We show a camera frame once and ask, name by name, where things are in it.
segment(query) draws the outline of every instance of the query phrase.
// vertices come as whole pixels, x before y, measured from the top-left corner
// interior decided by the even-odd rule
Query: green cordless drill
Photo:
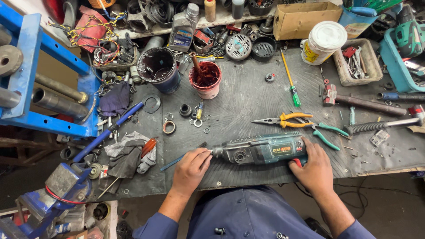
[[[425,24],[416,22],[410,5],[405,4],[397,14],[399,25],[396,27],[397,45],[400,56],[415,57],[422,53],[425,48]]]
[[[234,139],[215,145],[212,155],[235,164],[261,165],[292,159],[301,167],[307,162],[306,146],[301,136],[298,131],[290,131]]]

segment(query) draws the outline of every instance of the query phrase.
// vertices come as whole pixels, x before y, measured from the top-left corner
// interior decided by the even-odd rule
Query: hand
[[[302,139],[306,144],[308,162],[300,168],[291,160],[289,168],[313,197],[323,193],[333,193],[334,180],[328,155],[318,144],[313,144],[304,137]]]
[[[171,190],[190,197],[204,177],[212,157],[211,150],[206,148],[187,152],[176,164]]]

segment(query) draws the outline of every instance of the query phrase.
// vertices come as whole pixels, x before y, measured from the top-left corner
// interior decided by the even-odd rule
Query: blue shirt sleeve
[[[354,221],[351,226],[345,229],[338,239],[376,239],[359,221]]]
[[[155,213],[143,226],[133,231],[134,239],[176,239],[179,225],[161,213]]]

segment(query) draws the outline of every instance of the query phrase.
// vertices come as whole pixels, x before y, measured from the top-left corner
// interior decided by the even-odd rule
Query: yellow screwdriver
[[[285,64],[286,73],[288,74],[289,83],[291,85],[289,90],[292,93],[292,99],[294,100],[295,107],[300,107],[301,106],[300,98],[298,97],[297,89],[295,88],[294,83],[292,83],[291,74],[289,73],[289,69],[286,64],[285,56],[283,55],[282,48],[280,49],[280,52],[282,53],[282,60],[283,60],[283,63]]]

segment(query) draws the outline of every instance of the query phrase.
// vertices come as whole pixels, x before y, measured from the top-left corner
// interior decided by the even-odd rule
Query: engine oil bottle
[[[187,52],[192,44],[198,20],[199,7],[194,3],[189,3],[185,12],[174,15],[168,47],[171,50]]]

